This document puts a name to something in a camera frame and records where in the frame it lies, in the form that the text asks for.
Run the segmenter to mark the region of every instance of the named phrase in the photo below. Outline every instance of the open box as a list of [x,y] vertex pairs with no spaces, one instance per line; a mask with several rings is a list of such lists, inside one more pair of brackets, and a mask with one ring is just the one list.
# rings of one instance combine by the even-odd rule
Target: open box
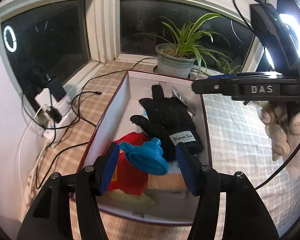
[[[200,136],[204,151],[198,154],[202,164],[212,166],[208,125],[202,95],[196,95],[191,89],[192,80],[170,77],[141,71],[127,71],[119,87],[104,111],[80,161],[78,170],[92,165],[96,158],[103,155],[110,143],[130,132],[141,132],[141,129],[130,121],[134,114],[143,114],[139,104],[141,98],[151,98],[151,86],[160,84],[165,97],[172,97],[174,86],[182,96],[194,105],[192,119]],[[139,212],[124,202],[113,200],[106,195],[97,197],[98,207],[104,212],[140,222],[164,225],[191,225],[199,197],[185,192],[183,197],[169,198],[159,190],[146,190],[156,201],[156,205],[147,212]]]

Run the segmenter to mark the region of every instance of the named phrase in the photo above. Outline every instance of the checkered tablecloth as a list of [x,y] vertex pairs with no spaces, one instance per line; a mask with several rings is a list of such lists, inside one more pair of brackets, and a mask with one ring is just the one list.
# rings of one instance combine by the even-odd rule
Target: checkered tablecloth
[[[103,66],[97,75],[129,69],[133,63],[112,61]],[[137,70],[152,71],[152,65],[138,64]],[[82,116],[97,124],[112,95],[120,84],[124,72],[111,74],[91,81],[85,91],[101,91],[102,95],[82,95],[80,111]],[[258,119],[254,105],[243,106],[220,95],[205,95],[213,167],[222,173],[234,174],[243,171],[254,186],[268,178],[282,163],[272,162],[271,143],[264,132],[264,125]],[[94,127],[81,120],[68,129],[62,141],[47,150],[42,161],[39,181],[42,180],[54,156],[62,149],[89,141]],[[86,146],[76,147],[62,153],[50,174],[58,171],[62,175],[75,173]],[[258,190],[277,228],[284,225],[300,206],[300,178],[289,180],[283,170],[268,185]],[[32,190],[32,199],[37,191]],[[221,195],[219,221],[215,239],[222,238],[225,195]],[[76,206],[70,202],[71,223],[74,239],[80,233],[76,217]],[[190,227],[166,227],[146,225],[118,218],[101,212],[103,224],[110,240],[115,239],[187,239]]]

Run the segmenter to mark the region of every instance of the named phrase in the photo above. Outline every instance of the wall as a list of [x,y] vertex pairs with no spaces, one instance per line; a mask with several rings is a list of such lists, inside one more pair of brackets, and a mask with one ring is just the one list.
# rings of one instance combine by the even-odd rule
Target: wall
[[[29,119],[21,112],[21,100],[6,72],[0,56],[0,225],[15,239],[21,223],[19,212],[22,203],[18,176],[18,150]],[[30,129],[21,152],[21,179],[26,181],[27,171],[43,147],[38,128]]]

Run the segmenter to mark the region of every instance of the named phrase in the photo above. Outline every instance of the white knitted glove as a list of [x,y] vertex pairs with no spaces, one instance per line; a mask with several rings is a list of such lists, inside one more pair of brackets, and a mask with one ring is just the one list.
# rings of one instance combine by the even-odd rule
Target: white knitted glove
[[[285,104],[272,106],[267,103],[259,112],[259,118],[266,125],[266,133],[272,141],[272,160],[282,157],[286,161],[300,142],[300,113],[296,114],[288,123]],[[300,175],[300,150],[287,165],[291,179]]]

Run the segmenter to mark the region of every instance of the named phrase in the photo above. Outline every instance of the red cloth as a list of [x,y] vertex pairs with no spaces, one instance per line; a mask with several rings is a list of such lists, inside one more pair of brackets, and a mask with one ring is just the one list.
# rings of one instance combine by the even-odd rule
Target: red cloth
[[[142,146],[144,142],[150,140],[151,138],[144,133],[132,132],[114,142],[118,144],[120,142],[128,142],[134,146]],[[133,166],[124,156],[124,152],[120,150],[117,167],[108,190],[119,188],[126,194],[141,195],[146,188],[147,181],[148,174]]]

